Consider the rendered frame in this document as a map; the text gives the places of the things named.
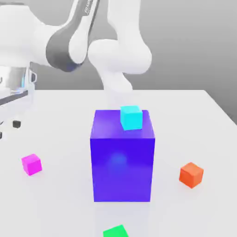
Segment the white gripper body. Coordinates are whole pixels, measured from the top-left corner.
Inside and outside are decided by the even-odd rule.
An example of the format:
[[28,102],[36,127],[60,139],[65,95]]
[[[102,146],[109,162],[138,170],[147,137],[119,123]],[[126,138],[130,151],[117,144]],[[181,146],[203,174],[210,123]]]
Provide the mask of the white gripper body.
[[11,93],[5,91],[0,93],[0,119],[13,119],[23,114],[31,106],[34,90]]

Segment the small magenta cube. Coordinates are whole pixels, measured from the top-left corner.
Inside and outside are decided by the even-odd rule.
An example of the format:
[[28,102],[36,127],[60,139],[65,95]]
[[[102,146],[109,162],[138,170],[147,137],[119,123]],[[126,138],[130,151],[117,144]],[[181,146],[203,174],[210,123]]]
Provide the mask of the small magenta cube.
[[29,175],[34,175],[42,171],[40,158],[36,154],[31,154],[21,158],[24,171]]

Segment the small cyan cube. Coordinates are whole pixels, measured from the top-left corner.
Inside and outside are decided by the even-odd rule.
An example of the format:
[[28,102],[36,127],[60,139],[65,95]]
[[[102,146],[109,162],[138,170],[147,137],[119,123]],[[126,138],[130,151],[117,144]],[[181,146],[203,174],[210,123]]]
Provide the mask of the small cyan cube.
[[120,122],[125,131],[142,129],[143,112],[139,106],[122,106]]

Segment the small green cube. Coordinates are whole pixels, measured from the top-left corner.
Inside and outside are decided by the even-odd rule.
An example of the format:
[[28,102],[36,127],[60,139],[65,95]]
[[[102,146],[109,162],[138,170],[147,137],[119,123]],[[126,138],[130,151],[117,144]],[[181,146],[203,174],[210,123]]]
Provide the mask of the small green cube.
[[129,237],[123,225],[103,231],[103,237]]

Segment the small orange cube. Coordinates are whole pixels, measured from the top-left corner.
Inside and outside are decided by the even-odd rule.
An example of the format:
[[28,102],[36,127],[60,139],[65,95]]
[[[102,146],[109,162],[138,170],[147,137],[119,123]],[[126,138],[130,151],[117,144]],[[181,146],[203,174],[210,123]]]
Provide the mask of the small orange cube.
[[204,170],[196,164],[189,162],[180,169],[179,181],[190,188],[196,187],[201,183]]

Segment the large blue box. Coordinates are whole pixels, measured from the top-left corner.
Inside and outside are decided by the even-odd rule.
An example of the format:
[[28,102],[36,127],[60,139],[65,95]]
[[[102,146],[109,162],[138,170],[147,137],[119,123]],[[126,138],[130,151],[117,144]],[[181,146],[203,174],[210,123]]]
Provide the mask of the large blue box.
[[96,110],[90,136],[95,202],[149,202],[155,134],[149,112],[143,127],[125,131],[119,110]]

